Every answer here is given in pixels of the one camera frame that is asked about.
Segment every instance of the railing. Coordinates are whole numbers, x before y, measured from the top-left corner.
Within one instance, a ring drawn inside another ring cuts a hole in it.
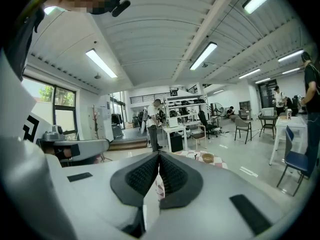
[[[187,89],[186,91],[191,94],[197,94],[198,93],[197,85],[192,86],[190,89]]]
[[[153,102],[156,99],[163,100],[165,97],[169,97],[169,96],[174,96],[174,95],[173,93],[170,93],[170,92],[149,94],[149,95],[131,97],[130,101],[131,101],[131,104],[139,103],[139,102]]]

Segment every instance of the gray machine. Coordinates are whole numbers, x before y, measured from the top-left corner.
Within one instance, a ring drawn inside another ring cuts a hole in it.
[[[244,240],[283,216],[273,200],[235,173],[187,157],[160,151],[62,168],[29,141],[0,138],[0,146],[4,190],[44,239]],[[165,198],[146,232],[144,196],[158,174]]]

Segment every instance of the black chair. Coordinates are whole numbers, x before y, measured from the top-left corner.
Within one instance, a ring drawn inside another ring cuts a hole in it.
[[[199,116],[199,119],[201,121],[201,124],[205,127],[205,131],[207,133],[208,140],[210,140],[210,133],[212,133],[212,130],[214,129],[214,126],[207,122],[205,112],[200,111],[198,116]]]
[[[270,129],[272,130],[272,139],[275,139],[275,130],[276,130],[276,121],[277,117],[276,116],[259,116],[262,128],[259,134],[259,137],[261,136],[262,130],[265,132],[265,129]]]
[[[304,179],[304,174],[308,171],[308,162],[309,162],[308,157],[306,155],[291,151],[292,140],[294,139],[294,137],[295,137],[294,133],[291,131],[289,126],[287,126],[285,131],[285,153],[284,153],[284,162],[286,164],[286,167],[280,178],[279,183],[276,185],[276,187],[279,187],[280,182],[282,181],[288,167],[291,167],[293,169],[300,171],[301,175],[298,180],[298,187],[294,191],[293,196],[295,196],[295,194],[297,193],[301,185],[301,182]]]
[[[252,141],[251,122],[245,122],[241,118],[236,118],[235,119],[235,136],[234,136],[234,140],[236,140],[236,137],[237,137],[237,130],[239,130],[240,138],[241,138],[240,131],[246,132],[246,138],[245,138],[245,143],[244,144],[247,144],[248,134],[249,134],[249,130],[250,130],[250,140]]]

